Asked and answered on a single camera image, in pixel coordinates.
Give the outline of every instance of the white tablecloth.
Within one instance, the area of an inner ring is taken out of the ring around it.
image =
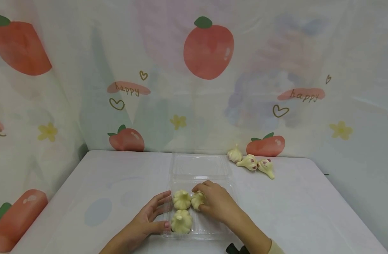
[[[170,153],[87,153],[11,253],[99,253],[150,198],[167,190],[171,159]],[[287,254],[387,253],[311,160],[272,161],[274,180],[229,165],[239,205]],[[242,246],[236,238],[151,236],[137,253],[225,253],[232,241]]]

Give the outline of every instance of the heart outline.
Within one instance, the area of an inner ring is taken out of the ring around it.
[[[331,81],[331,78],[332,78],[332,77],[328,74],[327,80],[325,80],[325,85]]]
[[[285,113],[283,113],[282,115],[278,116],[278,115],[276,114],[276,112],[274,112],[274,109],[275,109],[276,107],[277,107],[277,112],[280,112],[280,111],[282,111],[282,110],[287,110],[287,111],[286,111]],[[277,118],[282,117],[283,115],[287,114],[289,111],[290,111],[289,108],[282,108],[282,109],[280,109],[280,106],[277,105],[277,104],[273,106],[273,115],[274,115],[275,117],[277,117]]]
[[[148,78],[148,74],[147,74],[147,72],[143,72],[143,71],[140,71],[139,72],[139,75],[140,75],[140,78],[144,81],[144,80],[146,80],[146,78]]]
[[[113,106],[112,101],[113,101],[116,105],[118,105],[120,102],[122,102],[122,104],[123,104],[122,108],[121,108],[121,109],[118,109],[117,107]],[[116,101],[114,98],[110,98],[110,99],[109,99],[109,104],[110,104],[114,109],[119,110],[119,111],[121,111],[121,110],[123,110],[123,109],[125,108],[125,102],[122,101],[121,99],[120,99],[119,101]]]

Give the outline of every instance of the right hand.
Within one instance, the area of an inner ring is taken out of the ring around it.
[[[206,204],[199,205],[199,211],[225,225],[239,220],[245,213],[240,209],[226,189],[219,184],[208,180],[196,185],[192,189],[192,192],[198,191],[204,193],[207,198]]]

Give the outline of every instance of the left hand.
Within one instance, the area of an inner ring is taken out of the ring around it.
[[[154,196],[129,224],[115,235],[102,249],[100,254],[131,253],[151,234],[161,234],[170,230],[170,222],[153,222],[156,217],[167,211],[161,205],[171,201],[171,191]]]

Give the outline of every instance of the black object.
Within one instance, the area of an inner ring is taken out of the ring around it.
[[[229,246],[226,248],[226,253],[228,254],[240,254],[238,249],[235,247],[233,243],[229,244]]]
[[[239,253],[240,254],[250,254],[250,252],[247,250],[246,246],[242,246]]]
[[[250,254],[247,250],[246,246],[242,246],[240,251],[235,247],[233,243],[229,244],[229,246],[226,248],[226,253],[228,254]]]

